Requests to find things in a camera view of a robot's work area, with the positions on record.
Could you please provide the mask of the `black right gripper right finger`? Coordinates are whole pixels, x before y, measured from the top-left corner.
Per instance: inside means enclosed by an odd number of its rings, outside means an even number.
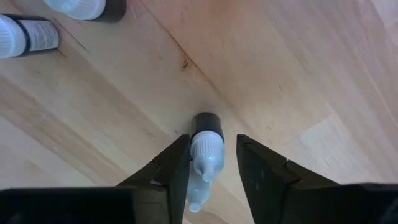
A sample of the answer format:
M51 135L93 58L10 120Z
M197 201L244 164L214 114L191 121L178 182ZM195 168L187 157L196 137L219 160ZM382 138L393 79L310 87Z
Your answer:
M338 184L244 134L236 155L255 224L398 224L398 184Z

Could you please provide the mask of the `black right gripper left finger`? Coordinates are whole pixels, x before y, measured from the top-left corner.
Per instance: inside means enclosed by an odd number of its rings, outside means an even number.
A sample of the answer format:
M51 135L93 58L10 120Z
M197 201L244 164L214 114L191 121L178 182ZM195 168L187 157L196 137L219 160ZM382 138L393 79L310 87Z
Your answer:
M182 224L190 136L114 187L0 190L0 224Z

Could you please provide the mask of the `small white-capped dropper bottle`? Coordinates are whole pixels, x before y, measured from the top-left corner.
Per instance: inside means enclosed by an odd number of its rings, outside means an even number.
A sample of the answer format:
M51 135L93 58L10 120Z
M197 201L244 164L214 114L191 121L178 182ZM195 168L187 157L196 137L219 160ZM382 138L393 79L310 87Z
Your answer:
M44 17L0 14L0 59L41 54L59 43L58 30Z
M96 22L118 22L127 8L127 0L43 0L54 11L73 19Z
M188 208L197 213L210 197L211 182L202 180L196 172L190 174L187 186Z
M198 113L191 125L190 154L195 172L212 182L224 167L225 141L220 118L210 112Z

